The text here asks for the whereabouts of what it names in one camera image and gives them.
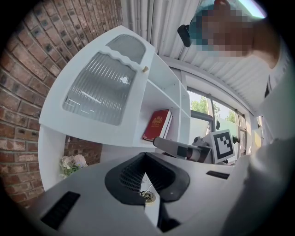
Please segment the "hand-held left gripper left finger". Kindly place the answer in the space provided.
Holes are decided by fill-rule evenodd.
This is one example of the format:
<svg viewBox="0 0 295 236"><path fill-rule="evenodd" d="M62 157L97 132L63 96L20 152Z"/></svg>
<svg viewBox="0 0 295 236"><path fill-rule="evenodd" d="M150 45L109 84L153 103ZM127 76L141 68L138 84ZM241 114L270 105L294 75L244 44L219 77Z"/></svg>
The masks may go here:
<svg viewBox="0 0 295 236"><path fill-rule="evenodd" d="M161 230L143 206L126 205L105 186L105 176L132 156L120 157L83 168L60 181L30 207L26 216L46 236L159 236ZM80 194L57 230L42 222L68 191Z"/></svg>

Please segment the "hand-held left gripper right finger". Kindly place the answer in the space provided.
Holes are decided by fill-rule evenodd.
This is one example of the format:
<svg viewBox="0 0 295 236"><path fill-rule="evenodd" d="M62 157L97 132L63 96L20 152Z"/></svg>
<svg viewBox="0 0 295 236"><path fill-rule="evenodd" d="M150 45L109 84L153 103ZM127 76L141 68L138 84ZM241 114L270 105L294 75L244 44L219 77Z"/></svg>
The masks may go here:
<svg viewBox="0 0 295 236"><path fill-rule="evenodd" d="M147 236L220 236L229 213L223 190L234 168L145 153L145 171L159 197L147 208Z"/></svg>

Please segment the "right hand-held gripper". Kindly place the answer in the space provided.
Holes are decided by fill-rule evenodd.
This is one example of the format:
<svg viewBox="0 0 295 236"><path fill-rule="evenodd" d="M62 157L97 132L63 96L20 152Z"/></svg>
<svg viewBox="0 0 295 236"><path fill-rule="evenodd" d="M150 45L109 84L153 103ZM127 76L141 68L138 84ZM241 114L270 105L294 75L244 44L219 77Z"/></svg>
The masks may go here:
<svg viewBox="0 0 295 236"><path fill-rule="evenodd" d="M153 145L166 154L205 164L218 164L235 156L230 130L215 131L205 137L196 137L192 147L172 140L156 137Z"/></svg>

